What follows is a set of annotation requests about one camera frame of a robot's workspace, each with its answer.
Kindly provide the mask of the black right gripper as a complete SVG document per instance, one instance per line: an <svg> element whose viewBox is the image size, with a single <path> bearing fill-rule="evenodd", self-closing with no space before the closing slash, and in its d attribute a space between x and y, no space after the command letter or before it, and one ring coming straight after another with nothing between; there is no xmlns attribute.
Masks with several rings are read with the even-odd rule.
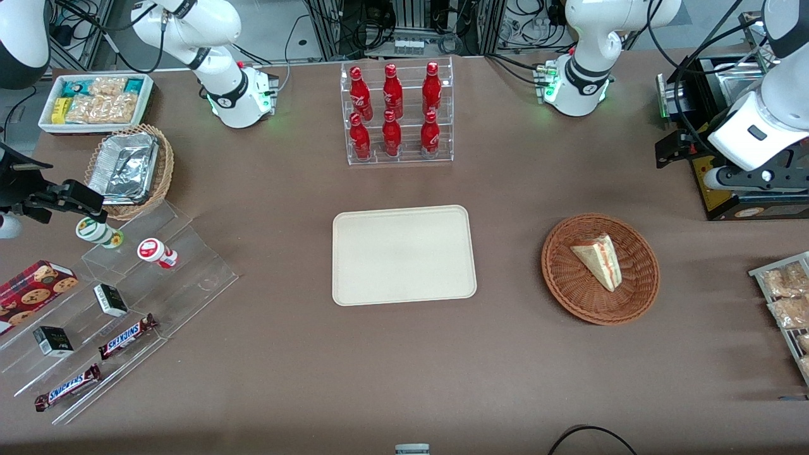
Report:
<svg viewBox="0 0 809 455"><path fill-rule="evenodd" d="M28 217L40 224L48 224L52 217L51 211L43 207L63 207L86 217L106 216L102 194L75 179L52 185L41 173L43 169L53 168L52 164L18 153L4 142L1 147L3 212Z"/></svg>

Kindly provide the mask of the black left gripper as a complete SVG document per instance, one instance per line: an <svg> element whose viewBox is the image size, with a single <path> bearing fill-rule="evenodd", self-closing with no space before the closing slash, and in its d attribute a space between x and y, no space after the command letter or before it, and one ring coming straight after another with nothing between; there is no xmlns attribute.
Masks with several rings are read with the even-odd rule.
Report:
<svg viewBox="0 0 809 455"><path fill-rule="evenodd" d="M691 159L693 155L696 155L696 148L688 130L674 130L655 143L655 166L658 169L667 167L668 164L682 159ZM763 170L772 170L774 168L806 166L807 142L795 142L773 155L765 163L755 167L752 172L759 173Z"/></svg>

